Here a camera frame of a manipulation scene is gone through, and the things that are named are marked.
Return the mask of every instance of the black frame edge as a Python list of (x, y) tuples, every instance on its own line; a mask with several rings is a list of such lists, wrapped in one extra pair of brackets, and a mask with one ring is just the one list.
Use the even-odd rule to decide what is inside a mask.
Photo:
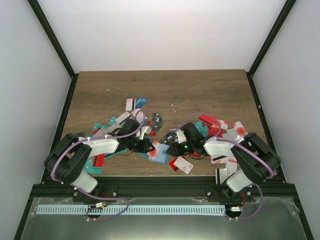
[[(253, 76), (249, 72), (246, 72), (246, 77), (248, 78), (248, 82), (249, 82), (249, 85), (250, 85), (250, 88), (252, 91), (252, 95), (253, 95), (253, 99), (254, 99), (254, 102), (256, 105), (256, 109), (258, 110), (258, 113), (259, 113), (259, 117), (260, 117), (260, 120), (262, 123), (265, 137), (266, 137), (266, 141), (267, 141), (269, 147), (273, 151), (277, 152), (274, 140), (272, 138), (272, 135), (271, 135), (268, 123), (267, 123), (267, 119), (266, 119), (264, 110), (262, 108), (262, 105), (261, 105), (261, 102), (260, 102), (260, 99), (258, 96), (258, 92), (257, 92), (256, 86), (254, 83)], [(287, 182), (286, 177), (285, 177), (285, 174), (284, 174), (284, 171), (283, 171), (281, 165), (276, 169), (276, 172), (277, 172), (277, 175), (275, 175), (272, 179), (273, 180), (277, 179), (277, 180), (281, 181), (282, 183), (286, 183)]]
[(282, 25), (284, 24), (287, 16), (289, 15), (291, 9), (295, 5), (297, 0), (286, 0), (285, 4), (283, 5), (277, 19), (275, 20), (268, 36), (266, 37), (258, 55), (256, 56), (249, 73), (253, 76), (255, 75), (259, 65), (261, 64), (262, 60), (264, 59), (267, 51), (269, 50), (271, 44), (273, 43), (274, 39), (276, 38), (279, 30), (281, 29)]
[[(55, 131), (54, 137), (53, 137), (53, 141), (52, 141), (50, 152), (60, 142), (60, 139), (61, 139), (61, 136), (62, 136), (62, 132), (64, 130), (66, 119), (67, 119), (67, 116), (68, 116), (68, 111), (69, 111), (69, 108), (70, 108), (71, 100), (72, 100), (72, 97), (73, 97), (75, 89), (76, 89), (76, 84), (77, 84), (77, 81), (78, 81), (78, 77), (79, 77), (79, 73), (77, 73), (71, 79), (70, 86), (69, 86), (68, 92), (66, 94), (66, 98), (65, 98), (64, 104), (63, 104), (63, 108), (62, 108), (62, 112), (61, 112), (61, 115), (60, 115), (60, 119), (59, 119), (58, 125), (56, 127), (56, 131)], [(47, 169), (45, 168), (44, 172), (43, 172), (43, 175), (42, 175), (42, 178), (41, 178), (41, 182), (46, 182), (46, 179), (47, 179), (48, 176), (49, 176), (49, 173), (48, 173)]]
[(43, 30), (45, 31), (46, 35), (48, 36), (52, 46), (54, 47), (56, 53), (58, 54), (61, 62), (63, 63), (66, 71), (70, 75), (71, 78), (75, 77), (75, 71), (73, 70), (64, 50), (62, 49), (53, 29), (51, 28), (44, 12), (41, 9), (41, 6), (37, 0), (28, 0), (34, 14), (38, 18), (40, 24), (42, 25)]

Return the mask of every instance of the white card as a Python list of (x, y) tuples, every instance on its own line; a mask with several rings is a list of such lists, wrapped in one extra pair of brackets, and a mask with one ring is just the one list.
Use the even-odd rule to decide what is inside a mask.
[(228, 157), (227, 156), (223, 157), (223, 158), (220, 158), (218, 160), (214, 160), (217, 157), (221, 157), (221, 155), (212, 155), (212, 156), (210, 156), (212, 164), (226, 164), (227, 161), (228, 161)]
[(134, 111), (136, 109), (136, 99), (135, 98), (128, 98), (125, 104), (126, 111)]
[(189, 174), (191, 169), (194, 167), (190, 162), (181, 156), (179, 156), (173, 164), (186, 174)]
[(239, 121), (232, 123), (232, 127), (234, 128), (234, 130), (239, 136), (244, 136), (248, 134), (244, 126)]
[[(217, 122), (220, 123), (220, 126), (221, 126), (222, 129), (224, 129), (224, 130), (227, 130), (227, 129), (228, 129), (228, 122), (227, 122), (227, 121), (222, 121), (222, 120), (217, 119)], [(212, 125), (212, 127), (218, 129), (218, 128), (219, 128), (219, 124), (215, 122), (215, 123)]]
[(131, 118), (131, 115), (126, 111), (123, 114), (121, 114), (121, 116), (119, 116), (115, 121), (121, 125), (121, 124), (124, 124), (125, 121), (129, 118)]
[(232, 174), (234, 174), (237, 171), (237, 162), (234, 162), (233, 160), (230, 161), (228, 160), (225, 164), (225, 168), (226, 168), (226, 174), (228, 177), (230, 177)]
[(108, 127), (106, 130), (108, 133), (111, 133), (113, 130), (121, 128), (119, 123), (115, 123), (113, 125), (111, 125), (110, 127)]
[(140, 111), (140, 108), (137, 108), (136, 110), (132, 111), (132, 115), (135, 117), (138, 123), (141, 123), (144, 120), (144, 114), (142, 111), (140, 111), (138, 114), (137, 112)]
[(101, 127), (99, 131), (97, 131), (95, 135), (93, 135), (93, 138), (104, 137), (107, 133), (109, 133), (108, 130), (108, 128)]

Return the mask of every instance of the scattered card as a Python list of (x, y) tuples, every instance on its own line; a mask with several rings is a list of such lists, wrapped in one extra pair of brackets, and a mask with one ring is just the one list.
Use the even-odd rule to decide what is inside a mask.
[(147, 102), (148, 100), (145, 97), (139, 97), (136, 102), (135, 102), (135, 108), (136, 109), (141, 109)]
[(130, 118), (131, 118), (130, 113), (128, 113), (128, 112), (126, 111), (126, 112), (124, 112), (123, 114), (121, 114), (121, 116), (119, 116), (118, 118), (116, 118), (115, 121), (116, 121), (118, 124), (122, 125), (122, 124), (125, 123), (125, 121), (126, 121), (127, 119), (130, 119)]
[(158, 154), (158, 151), (161, 147), (161, 144), (157, 140), (154, 139), (152, 141), (152, 145), (154, 146), (155, 150), (148, 152), (147, 155), (154, 159)]
[(230, 177), (232, 174), (234, 174), (237, 171), (237, 166), (238, 166), (237, 162), (234, 162), (234, 161), (228, 160), (225, 163), (226, 173), (228, 177)]
[(177, 136), (176, 132), (171, 130), (163, 138), (161, 138), (160, 143), (170, 145), (171, 143), (174, 143), (177, 138), (178, 138), (178, 136)]
[(194, 167), (190, 162), (188, 162), (181, 156), (176, 159), (174, 165), (186, 174), (189, 174), (191, 169)]
[(117, 119), (117, 118), (116, 118), (115, 116), (111, 117), (111, 120), (110, 120), (110, 122), (109, 122), (109, 125), (111, 126), (111, 125), (113, 125), (113, 124), (116, 124), (116, 123), (117, 123), (116, 119)]
[[(220, 126), (222, 129), (227, 130), (228, 129), (228, 122), (227, 121), (222, 121), (217, 119), (217, 121), (220, 123)], [(219, 128), (219, 124), (217, 122), (215, 122), (212, 127), (214, 128)]]
[(228, 161), (227, 156), (213, 155), (210, 156), (212, 164), (226, 164)]
[(134, 111), (136, 109), (136, 99), (135, 98), (128, 98), (125, 104), (126, 111)]
[(137, 108), (136, 110), (131, 112), (132, 115), (135, 117), (138, 123), (141, 123), (144, 120), (144, 114), (142, 111), (140, 111), (140, 108)]
[(173, 159), (171, 162), (169, 162), (170, 167), (173, 169), (173, 171), (178, 171), (179, 168), (175, 165), (175, 162), (178, 158), (176, 157), (175, 159)]
[(236, 133), (240, 136), (244, 136), (248, 134), (244, 126), (239, 121), (232, 123), (232, 127), (235, 129)]

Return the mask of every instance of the red wire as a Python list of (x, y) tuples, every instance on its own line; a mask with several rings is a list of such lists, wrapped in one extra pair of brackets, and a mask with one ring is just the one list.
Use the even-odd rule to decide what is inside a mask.
[[(103, 193), (101, 194), (101, 196), (107, 196), (109, 199), (111, 199), (111, 195), (110, 195), (109, 193), (106, 193), (106, 192), (103, 192)], [(105, 207), (109, 206), (109, 204), (110, 204), (110, 200), (107, 202), (107, 204), (106, 204)]]

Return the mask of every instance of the card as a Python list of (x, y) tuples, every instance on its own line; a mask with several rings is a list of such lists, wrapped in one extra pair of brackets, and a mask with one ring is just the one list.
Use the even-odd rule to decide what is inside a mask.
[(163, 138), (161, 138), (160, 143), (170, 145), (171, 143), (174, 143), (177, 138), (178, 138), (178, 136), (177, 136), (176, 132), (171, 130)]
[(232, 161), (228, 160), (225, 163), (226, 174), (228, 177), (230, 177), (232, 174), (234, 174), (237, 171), (237, 166), (238, 166), (238, 163), (234, 162), (233, 160)]
[[(219, 119), (217, 119), (217, 121), (220, 123), (220, 126), (221, 126), (222, 129), (224, 129), (224, 130), (227, 130), (227, 129), (228, 129), (228, 122), (227, 122), (227, 121), (222, 121), (222, 120), (219, 120)], [(214, 128), (219, 128), (219, 125), (218, 125), (217, 122), (215, 122), (215, 123), (212, 125), (212, 127), (214, 127)]]
[(152, 125), (152, 126), (151, 126), (152, 131), (154, 131), (155, 133), (159, 132), (160, 128), (162, 127), (162, 125), (163, 125), (164, 123), (165, 123), (165, 122), (163, 121), (162, 123), (159, 123), (159, 124), (156, 125), (156, 126)]
[(197, 121), (194, 125), (204, 137), (208, 136), (208, 127), (202, 121)]
[(118, 124), (122, 125), (125, 123), (127, 119), (130, 119), (130, 118), (131, 118), (131, 114), (126, 111), (123, 114), (121, 114), (118, 118), (116, 118), (115, 121)]
[(159, 126), (159, 125), (163, 125), (162, 124), (163, 121), (162, 121), (162, 113), (152, 113), (152, 125), (153, 126)]
[(215, 169), (215, 184), (222, 184), (227, 178), (227, 169), (226, 168), (216, 168)]
[(92, 166), (94, 161), (93, 157), (90, 157), (87, 159), (87, 161), (84, 164), (83, 170), (87, 172), (88, 174), (101, 174), (102, 173), (102, 167), (95, 167)]
[(190, 162), (181, 156), (175, 160), (174, 165), (186, 174), (189, 174), (191, 169), (194, 167)]
[(201, 122), (203, 122), (203, 124), (211, 127), (216, 122), (216, 120), (213, 117), (210, 117), (210, 116), (205, 115), (205, 114), (201, 114), (200, 117), (199, 117), (199, 120)]
[(110, 122), (109, 122), (109, 125), (111, 126), (111, 125), (113, 125), (113, 124), (116, 124), (116, 123), (117, 123), (116, 119), (117, 119), (117, 118), (116, 118), (115, 116), (111, 117), (111, 120), (110, 120)]
[(236, 133), (240, 136), (244, 136), (248, 134), (244, 126), (239, 121), (232, 123), (232, 127), (235, 129)]
[(94, 135), (94, 138), (104, 137), (107, 133), (109, 133), (108, 128), (101, 127)]
[(136, 109), (136, 99), (135, 98), (128, 98), (125, 104), (126, 111), (134, 111)]
[(221, 156), (221, 155), (212, 155), (210, 156), (210, 159), (212, 164), (226, 164), (228, 161), (227, 156)]
[(120, 128), (121, 128), (121, 125), (119, 123), (115, 123), (115, 124), (111, 125), (110, 127), (108, 127), (106, 132), (111, 133), (113, 130), (120, 129)]
[(175, 165), (175, 162), (178, 158), (176, 157), (175, 159), (173, 159), (171, 162), (169, 162), (170, 167), (173, 169), (173, 171), (177, 172), (179, 170), (179, 168)]
[(137, 108), (136, 110), (132, 111), (132, 115), (137, 120), (138, 123), (141, 123), (144, 120), (144, 114), (142, 111), (140, 111), (138, 114), (137, 112), (140, 111), (140, 108)]
[(147, 102), (148, 100), (145, 97), (139, 97), (136, 102), (135, 102), (135, 108), (136, 109), (141, 109)]
[(95, 130), (100, 129), (100, 128), (102, 128), (102, 127), (104, 127), (105, 129), (107, 129), (109, 126), (108, 126), (108, 125), (102, 125), (102, 124), (99, 124), (99, 123), (95, 123), (95, 124), (93, 125), (93, 128), (92, 128), (91, 132), (94, 132)]
[(155, 147), (155, 150), (148, 152), (147, 155), (154, 159), (157, 156), (158, 152), (159, 152), (161, 144), (157, 140), (154, 139), (152, 141), (152, 145)]

